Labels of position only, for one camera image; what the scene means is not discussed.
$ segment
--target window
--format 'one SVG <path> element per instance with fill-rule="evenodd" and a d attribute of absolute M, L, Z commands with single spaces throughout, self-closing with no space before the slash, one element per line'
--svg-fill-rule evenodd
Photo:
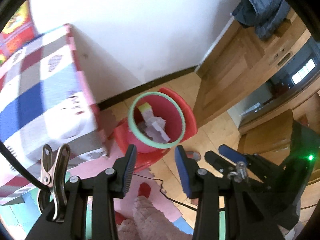
<path fill-rule="evenodd" d="M 297 73 L 295 73 L 291 78 L 294 84 L 298 84 L 306 75 L 310 73 L 311 70 L 316 66 L 313 59 L 310 59 Z"/>

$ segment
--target door panel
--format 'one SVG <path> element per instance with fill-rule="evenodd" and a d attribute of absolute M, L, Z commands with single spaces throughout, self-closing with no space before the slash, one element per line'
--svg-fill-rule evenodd
<path fill-rule="evenodd" d="M 274 34 L 267 41 L 261 41 L 254 28 L 240 28 L 223 50 L 219 46 L 218 57 L 207 57 L 204 65 L 211 67 L 202 77 L 194 107 L 198 127 L 247 97 L 304 45 L 301 37 L 308 31 L 306 26 L 299 17 L 290 18 L 292 22 L 285 22 L 286 31 L 282 28 L 281 35 Z"/>

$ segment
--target metal clip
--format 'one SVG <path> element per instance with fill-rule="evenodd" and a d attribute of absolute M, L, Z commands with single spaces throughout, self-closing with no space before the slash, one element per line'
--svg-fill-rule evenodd
<path fill-rule="evenodd" d="M 244 162 L 238 162 L 236 165 L 236 170 L 237 171 L 232 171 L 227 175 L 228 179 L 233 179 L 235 182 L 240 183 L 243 180 L 245 182 L 249 182 L 249 176 L 248 176 L 248 171 L 247 171 L 247 166 L 245 165 Z"/>
<path fill-rule="evenodd" d="M 40 181 L 49 187 L 50 192 L 39 190 L 38 206 L 42 213 L 49 205 L 52 195 L 55 206 L 52 220 L 56 222 L 63 222 L 66 212 L 67 196 L 64 186 L 70 152 L 69 145 L 63 144 L 59 147 L 57 157 L 52 163 L 53 151 L 51 147 L 45 144 L 42 150 Z"/>

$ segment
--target hanging jacket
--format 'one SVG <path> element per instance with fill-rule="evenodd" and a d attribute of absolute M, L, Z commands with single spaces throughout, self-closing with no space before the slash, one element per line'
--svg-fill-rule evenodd
<path fill-rule="evenodd" d="M 232 15 L 244 27 L 255 27 L 262 40 L 268 39 L 290 10 L 285 0 L 241 0 Z"/>

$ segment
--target screw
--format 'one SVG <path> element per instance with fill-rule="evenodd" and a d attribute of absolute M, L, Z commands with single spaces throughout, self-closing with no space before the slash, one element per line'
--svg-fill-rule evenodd
<path fill-rule="evenodd" d="M 114 173 L 115 173 L 115 169 L 114 169 L 114 168 L 107 168 L 106 171 L 105 171 L 105 173 L 106 173 L 107 175 L 114 174 Z"/>
<path fill-rule="evenodd" d="M 198 174 L 199 175 L 206 175 L 207 174 L 207 170 L 206 169 L 199 169 L 198 170 Z"/>
<path fill-rule="evenodd" d="M 70 182 L 71 182 L 71 183 L 76 183 L 78 180 L 79 180 L 78 176 L 72 176 L 72 177 L 70 178 Z"/>

